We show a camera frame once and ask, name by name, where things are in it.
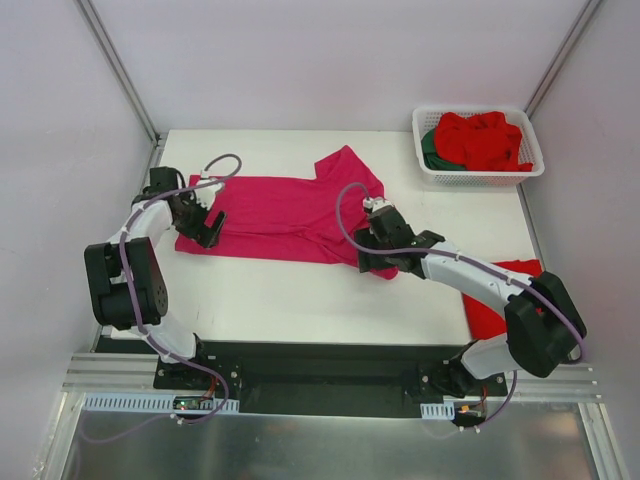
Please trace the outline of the pink t shirt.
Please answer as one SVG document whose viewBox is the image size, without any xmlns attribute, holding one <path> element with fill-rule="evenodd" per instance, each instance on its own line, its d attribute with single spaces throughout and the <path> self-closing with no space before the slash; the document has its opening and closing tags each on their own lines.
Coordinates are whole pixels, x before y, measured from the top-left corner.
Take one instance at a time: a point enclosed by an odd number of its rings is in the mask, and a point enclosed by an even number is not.
<svg viewBox="0 0 640 480">
<path fill-rule="evenodd" d="M 359 251 L 345 239 L 336 219 L 336 201 L 349 184 L 361 183 L 375 197 L 385 195 L 381 180 L 348 146 L 314 164 L 315 177 L 236 176 L 217 194 L 211 223 L 227 214 L 219 243 L 210 249 L 181 234 L 177 252 L 206 255 L 345 264 L 356 268 Z"/>
</svg>

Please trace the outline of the white plastic laundry basket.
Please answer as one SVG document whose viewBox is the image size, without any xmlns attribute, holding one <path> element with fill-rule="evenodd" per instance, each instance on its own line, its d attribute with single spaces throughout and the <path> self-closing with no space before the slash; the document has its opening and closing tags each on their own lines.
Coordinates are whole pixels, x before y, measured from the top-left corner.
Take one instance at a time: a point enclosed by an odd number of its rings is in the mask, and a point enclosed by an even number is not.
<svg viewBox="0 0 640 480">
<path fill-rule="evenodd" d="M 452 187 L 515 187 L 545 172 L 524 111 L 500 106 L 421 106 L 412 112 L 417 164 L 426 181 Z"/>
</svg>

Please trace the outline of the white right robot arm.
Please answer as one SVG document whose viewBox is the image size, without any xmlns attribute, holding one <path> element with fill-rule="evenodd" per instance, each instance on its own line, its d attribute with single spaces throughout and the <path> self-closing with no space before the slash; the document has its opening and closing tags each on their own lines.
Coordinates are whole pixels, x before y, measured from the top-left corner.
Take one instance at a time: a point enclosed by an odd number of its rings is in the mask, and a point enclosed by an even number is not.
<svg viewBox="0 0 640 480">
<path fill-rule="evenodd" d="M 354 234 L 361 271 L 395 268 L 449 286 L 506 324 L 505 332 L 471 341 L 430 370 L 434 390 L 462 398 L 509 371 L 546 378 L 573 351 L 582 351 L 587 329 L 557 275 L 531 276 L 466 256 L 437 233 L 415 233 L 384 198 L 364 199 L 363 210 L 368 225 Z"/>
</svg>

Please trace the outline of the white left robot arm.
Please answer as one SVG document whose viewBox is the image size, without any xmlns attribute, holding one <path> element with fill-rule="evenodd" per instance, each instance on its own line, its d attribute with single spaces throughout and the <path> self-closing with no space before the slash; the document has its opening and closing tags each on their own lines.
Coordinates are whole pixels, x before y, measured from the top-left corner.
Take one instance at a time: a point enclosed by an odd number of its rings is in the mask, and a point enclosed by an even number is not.
<svg viewBox="0 0 640 480">
<path fill-rule="evenodd" d="M 97 322 L 131 333 L 166 363 L 178 363 L 177 377 L 192 389 L 205 386 L 212 366 L 198 356 L 198 336 L 175 318 L 155 253 L 162 236 L 173 229 L 210 249 L 218 244 L 224 211 L 209 215 L 224 182 L 198 177 L 186 185 L 179 170 L 156 167 L 149 184 L 134 197 L 130 214 L 108 241 L 84 250 L 92 310 Z"/>
</svg>

